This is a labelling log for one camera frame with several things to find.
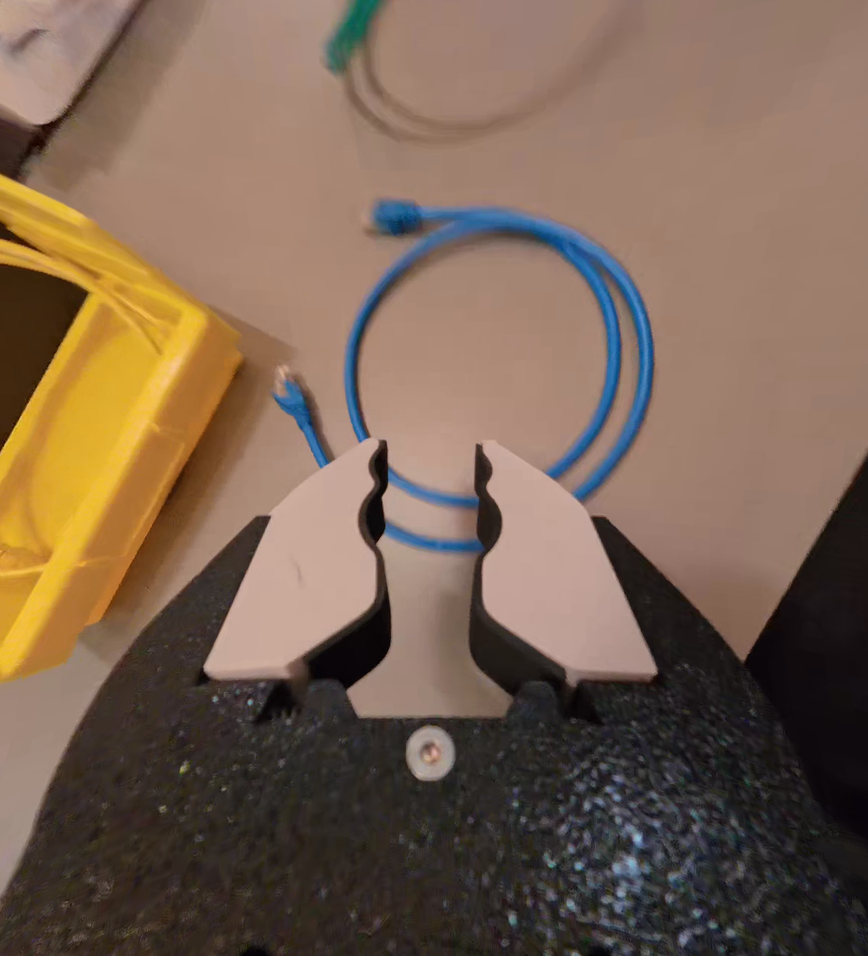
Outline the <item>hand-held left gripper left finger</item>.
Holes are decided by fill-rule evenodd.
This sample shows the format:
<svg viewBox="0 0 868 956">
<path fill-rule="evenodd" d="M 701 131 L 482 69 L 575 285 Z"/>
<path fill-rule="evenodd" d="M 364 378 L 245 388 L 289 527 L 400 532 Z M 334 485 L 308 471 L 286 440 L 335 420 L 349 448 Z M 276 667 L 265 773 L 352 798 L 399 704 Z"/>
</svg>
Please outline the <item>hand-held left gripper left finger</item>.
<svg viewBox="0 0 868 956">
<path fill-rule="evenodd" d="M 387 445 L 367 439 L 269 514 L 204 664 L 222 682 L 354 685 L 391 646 L 383 556 Z"/>
</svg>

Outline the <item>yellow plastic bin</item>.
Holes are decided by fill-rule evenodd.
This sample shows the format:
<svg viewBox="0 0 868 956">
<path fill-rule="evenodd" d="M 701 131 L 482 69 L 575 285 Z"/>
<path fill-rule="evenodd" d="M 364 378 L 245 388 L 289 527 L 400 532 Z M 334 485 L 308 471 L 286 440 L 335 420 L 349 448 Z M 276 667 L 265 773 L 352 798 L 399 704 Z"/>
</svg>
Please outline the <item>yellow plastic bin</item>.
<svg viewBox="0 0 868 956">
<path fill-rule="evenodd" d="M 0 449 L 0 684 L 107 611 L 242 362 L 240 337 L 81 213 L 0 175 L 0 271 L 86 294 Z"/>
</svg>

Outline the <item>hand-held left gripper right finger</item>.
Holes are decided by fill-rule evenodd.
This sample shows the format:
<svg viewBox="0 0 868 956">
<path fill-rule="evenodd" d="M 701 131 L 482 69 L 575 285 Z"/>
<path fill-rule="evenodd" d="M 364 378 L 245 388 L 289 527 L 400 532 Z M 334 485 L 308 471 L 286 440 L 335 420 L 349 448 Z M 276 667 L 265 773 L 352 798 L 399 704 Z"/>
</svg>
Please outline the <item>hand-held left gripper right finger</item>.
<svg viewBox="0 0 868 956">
<path fill-rule="evenodd" d="M 469 649 L 506 692 L 542 682 L 649 684 L 658 674 L 585 507 L 495 441 L 477 446 Z"/>
</svg>

